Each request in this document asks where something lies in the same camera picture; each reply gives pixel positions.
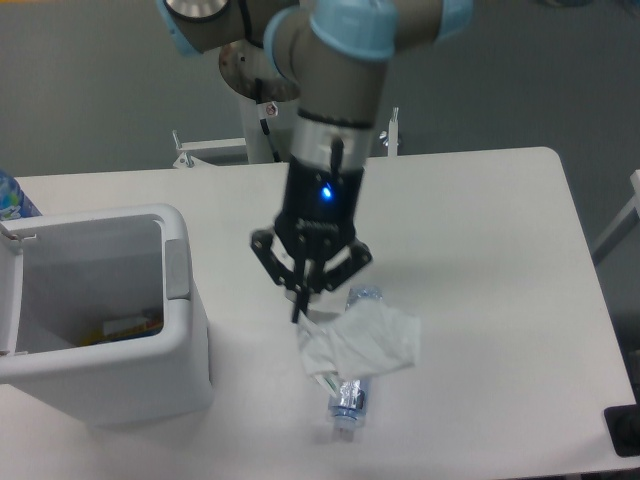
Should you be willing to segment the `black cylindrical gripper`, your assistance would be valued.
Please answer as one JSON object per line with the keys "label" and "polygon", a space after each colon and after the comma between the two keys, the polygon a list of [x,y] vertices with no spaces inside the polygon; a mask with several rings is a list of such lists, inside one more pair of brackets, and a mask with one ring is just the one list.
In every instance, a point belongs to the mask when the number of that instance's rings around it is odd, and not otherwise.
{"label": "black cylindrical gripper", "polygon": [[[268,276],[275,285],[293,294],[293,324],[307,312],[311,293],[337,290],[373,260],[369,247],[354,240],[354,215],[363,175],[364,170],[359,169],[334,177],[329,171],[293,158],[289,163],[283,205],[275,220],[275,230],[256,229],[251,233],[251,250]],[[295,259],[291,268],[279,259],[274,250],[276,235],[287,250],[296,250],[301,236],[306,238],[311,249],[322,246],[320,256],[312,262],[307,280],[304,257],[300,261]],[[330,246],[333,250],[347,246],[347,256],[326,270]]]}

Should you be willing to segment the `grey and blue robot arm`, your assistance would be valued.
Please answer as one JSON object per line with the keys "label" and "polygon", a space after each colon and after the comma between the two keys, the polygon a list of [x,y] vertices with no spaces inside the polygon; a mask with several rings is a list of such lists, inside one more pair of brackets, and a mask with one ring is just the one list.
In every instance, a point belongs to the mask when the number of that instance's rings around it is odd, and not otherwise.
{"label": "grey and blue robot arm", "polygon": [[470,1],[161,1],[177,49],[245,40],[299,93],[282,208],[251,247],[293,316],[366,267],[354,216],[391,59],[466,28]]}

